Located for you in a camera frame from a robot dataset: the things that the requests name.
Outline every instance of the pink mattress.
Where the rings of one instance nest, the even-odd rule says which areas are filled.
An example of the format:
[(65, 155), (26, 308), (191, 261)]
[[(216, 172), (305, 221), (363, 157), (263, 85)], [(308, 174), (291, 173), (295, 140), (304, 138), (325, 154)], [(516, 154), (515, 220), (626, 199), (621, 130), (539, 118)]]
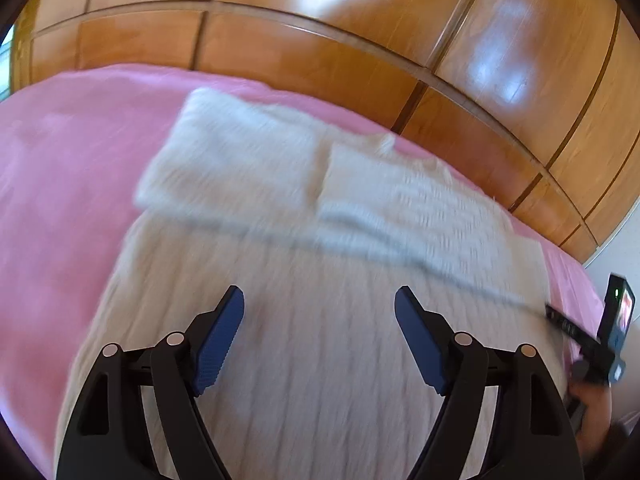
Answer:
[[(138, 215), (133, 190), (186, 95), (201, 86), (359, 134), (385, 131), (262, 83), (142, 65), (63, 73), (0, 103), (0, 413), (47, 478), (70, 364)], [(401, 138), (396, 149), (433, 156)], [(515, 218), (513, 225), (542, 243), (552, 303), (595, 333), (602, 302), (582, 266)]]

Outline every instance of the wooden headboard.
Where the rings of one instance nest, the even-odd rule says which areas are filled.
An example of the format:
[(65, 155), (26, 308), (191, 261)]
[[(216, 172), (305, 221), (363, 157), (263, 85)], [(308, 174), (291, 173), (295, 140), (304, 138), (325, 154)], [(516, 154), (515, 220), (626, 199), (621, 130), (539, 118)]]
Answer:
[(12, 85), (141, 62), (354, 110), (584, 262), (640, 192), (640, 41), (614, 0), (30, 0)]

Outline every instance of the person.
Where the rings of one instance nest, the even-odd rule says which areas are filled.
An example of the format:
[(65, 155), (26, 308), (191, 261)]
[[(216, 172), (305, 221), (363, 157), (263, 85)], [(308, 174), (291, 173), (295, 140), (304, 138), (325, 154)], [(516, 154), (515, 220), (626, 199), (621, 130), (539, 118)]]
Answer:
[(586, 406), (582, 426), (575, 435), (585, 480), (640, 478), (639, 414), (612, 424), (609, 385), (571, 383), (569, 393)]

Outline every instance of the human hand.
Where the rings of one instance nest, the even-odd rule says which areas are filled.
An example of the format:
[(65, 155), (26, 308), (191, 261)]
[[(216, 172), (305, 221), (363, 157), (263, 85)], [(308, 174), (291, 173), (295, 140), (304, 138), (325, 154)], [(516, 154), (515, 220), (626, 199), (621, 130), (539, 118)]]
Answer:
[(578, 452), (586, 463), (599, 452), (611, 425), (611, 389), (609, 385), (593, 383), (569, 384), (569, 393), (587, 409), (582, 427), (575, 435)]

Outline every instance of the blue gripper pad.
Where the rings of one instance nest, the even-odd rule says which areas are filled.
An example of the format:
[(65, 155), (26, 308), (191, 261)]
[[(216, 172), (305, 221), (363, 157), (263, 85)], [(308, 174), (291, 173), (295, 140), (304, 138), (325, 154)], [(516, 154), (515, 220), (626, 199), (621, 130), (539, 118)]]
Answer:
[(424, 382), (440, 395), (446, 394), (444, 352), (453, 330), (435, 312), (426, 312), (408, 286), (396, 292), (396, 319)]
[(186, 336), (195, 351), (195, 375), (191, 386), (196, 396), (212, 386), (244, 316), (244, 294), (235, 285), (229, 287), (212, 312), (198, 314)]

